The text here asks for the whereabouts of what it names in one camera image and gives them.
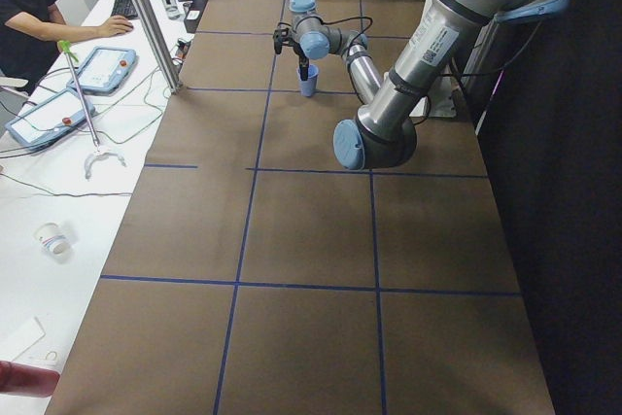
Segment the person's hand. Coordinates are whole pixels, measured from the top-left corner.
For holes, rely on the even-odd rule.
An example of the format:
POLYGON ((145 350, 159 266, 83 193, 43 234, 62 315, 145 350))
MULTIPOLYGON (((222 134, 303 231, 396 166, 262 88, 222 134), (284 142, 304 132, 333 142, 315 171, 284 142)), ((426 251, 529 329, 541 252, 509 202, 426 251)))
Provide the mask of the person's hand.
POLYGON ((127 34, 134 29, 129 19, 123 16, 112 16, 97 27, 98 36, 103 38, 127 34))

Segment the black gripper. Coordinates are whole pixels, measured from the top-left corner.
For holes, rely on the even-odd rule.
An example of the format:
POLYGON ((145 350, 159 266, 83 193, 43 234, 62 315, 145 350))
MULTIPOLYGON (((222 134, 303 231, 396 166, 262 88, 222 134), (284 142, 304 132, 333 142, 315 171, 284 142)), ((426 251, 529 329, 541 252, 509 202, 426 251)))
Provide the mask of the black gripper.
POLYGON ((294 52, 298 56, 298 66, 299 66, 299 77, 302 81, 308 80, 309 73, 309 58, 307 57, 305 51, 303 50, 300 43, 294 43, 294 52))

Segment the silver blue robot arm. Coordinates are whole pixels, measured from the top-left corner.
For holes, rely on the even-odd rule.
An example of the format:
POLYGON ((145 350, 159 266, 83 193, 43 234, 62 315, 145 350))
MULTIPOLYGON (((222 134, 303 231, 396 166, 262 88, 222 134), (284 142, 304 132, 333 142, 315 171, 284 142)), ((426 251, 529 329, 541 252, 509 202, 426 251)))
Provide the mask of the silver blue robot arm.
POLYGON ((404 164, 416 148, 410 114, 469 36, 491 21, 528 22, 563 12, 570 0, 431 0, 395 64, 380 74, 361 32, 329 26, 316 11, 316 0, 289 0, 290 25, 273 34, 274 49, 294 49, 298 76, 308 78, 309 63, 340 56, 362 106, 333 133, 333 151, 350 170, 404 164))

